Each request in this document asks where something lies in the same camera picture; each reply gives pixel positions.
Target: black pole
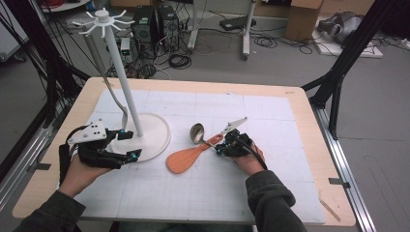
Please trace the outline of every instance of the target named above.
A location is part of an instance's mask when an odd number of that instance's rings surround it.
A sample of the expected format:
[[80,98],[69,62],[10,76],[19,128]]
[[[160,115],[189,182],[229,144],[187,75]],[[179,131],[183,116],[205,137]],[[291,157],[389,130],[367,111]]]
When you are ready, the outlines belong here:
[[9,10],[14,15],[18,24],[24,30],[30,42],[46,62],[56,71],[54,76],[63,89],[64,97],[73,98],[79,94],[77,83],[73,79],[70,68],[61,64],[60,53],[53,41],[45,31],[42,22],[29,1],[4,0]]
[[325,108],[326,101],[330,96],[333,96],[329,130],[334,139],[337,139],[337,114],[344,77],[346,77],[346,74],[365,50],[368,43],[370,43],[383,22],[396,9],[398,4],[405,1],[375,0],[332,68],[322,77],[302,86],[305,91],[320,86],[314,96],[309,99],[310,103],[317,108]]

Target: floor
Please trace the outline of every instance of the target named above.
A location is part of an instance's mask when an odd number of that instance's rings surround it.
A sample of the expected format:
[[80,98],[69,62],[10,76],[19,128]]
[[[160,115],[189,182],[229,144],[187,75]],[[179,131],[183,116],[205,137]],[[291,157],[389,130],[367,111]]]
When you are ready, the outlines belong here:
[[[278,28],[285,20],[256,17],[257,30]],[[201,27],[216,27],[221,17],[204,18]],[[87,49],[81,36],[73,35]],[[319,55],[314,45],[293,47],[278,43],[275,48],[250,44],[247,61],[241,55],[242,39],[212,31],[200,31],[198,46],[185,70],[168,69],[153,78],[260,85],[302,86],[325,74],[336,57]],[[108,53],[97,34],[105,65]],[[98,75],[84,56],[69,45],[75,65],[91,75]],[[359,190],[381,232],[410,231],[410,51],[392,45],[378,47],[382,59],[360,58],[343,82],[337,134],[352,169]],[[44,90],[29,62],[0,64],[0,144],[2,160],[44,104]],[[30,174],[18,186],[14,196],[0,213],[2,231],[12,231],[19,224],[11,211],[29,181]],[[83,231],[108,231],[109,221],[82,221]],[[309,231],[359,231],[310,227]]]

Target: wrist mount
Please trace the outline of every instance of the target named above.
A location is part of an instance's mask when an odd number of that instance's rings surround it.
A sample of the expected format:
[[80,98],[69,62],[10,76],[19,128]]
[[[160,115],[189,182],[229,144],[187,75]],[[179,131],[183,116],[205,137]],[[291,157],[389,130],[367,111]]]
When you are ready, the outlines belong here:
[[108,152],[105,149],[115,138],[124,140],[131,139],[132,136],[132,131],[106,129],[103,122],[73,130],[67,137],[66,143],[59,147],[60,184],[66,177],[75,149],[81,162],[92,167],[120,169],[126,163],[138,161],[141,149],[128,151],[124,155]]
[[253,140],[246,133],[240,133],[237,129],[234,129],[227,133],[224,139],[222,144],[218,144],[215,147],[218,155],[237,158],[253,154],[259,160],[262,167],[268,169],[265,161],[250,147],[253,144]]

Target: grid paper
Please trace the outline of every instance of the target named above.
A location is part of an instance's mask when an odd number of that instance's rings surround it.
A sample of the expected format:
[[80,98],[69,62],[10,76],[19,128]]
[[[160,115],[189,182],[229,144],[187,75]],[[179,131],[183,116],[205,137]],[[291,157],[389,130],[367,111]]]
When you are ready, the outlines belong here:
[[[126,104],[121,90],[114,90]],[[245,180],[236,163],[203,152],[182,174],[171,173],[166,158],[191,148],[190,127],[201,123],[208,139],[228,122],[244,117],[238,130],[247,133],[264,152],[273,170],[294,193],[292,210],[303,223],[322,224],[325,218],[287,98],[163,91],[132,91],[138,113],[162,116],[171,130],[165,151],[147,162],[130,163],[101,176],[76,199],[87,206],[85,218],[119,218],[168,221],[201,221],[254,224]],[[102,119],[118,130],[122,111],[108,90],[100,96],[89,122]]]

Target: stand base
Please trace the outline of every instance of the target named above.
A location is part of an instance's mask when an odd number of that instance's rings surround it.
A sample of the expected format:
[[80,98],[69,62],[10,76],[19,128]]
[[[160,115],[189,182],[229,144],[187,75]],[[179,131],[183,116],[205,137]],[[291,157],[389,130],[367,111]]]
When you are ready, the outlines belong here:
[[114,139],[110,143],[110,148],[112,152],[118,154],[125,154],[128,151],[142,149],[138,162],[143,162],[152,160],[166,149],[171,140],[171,132],[166,121],[156,114],[140,113],[138,117],[144,135],[138,137],[135,131],[135,125],[130,117],[126,131],[134,132],[132,139]]

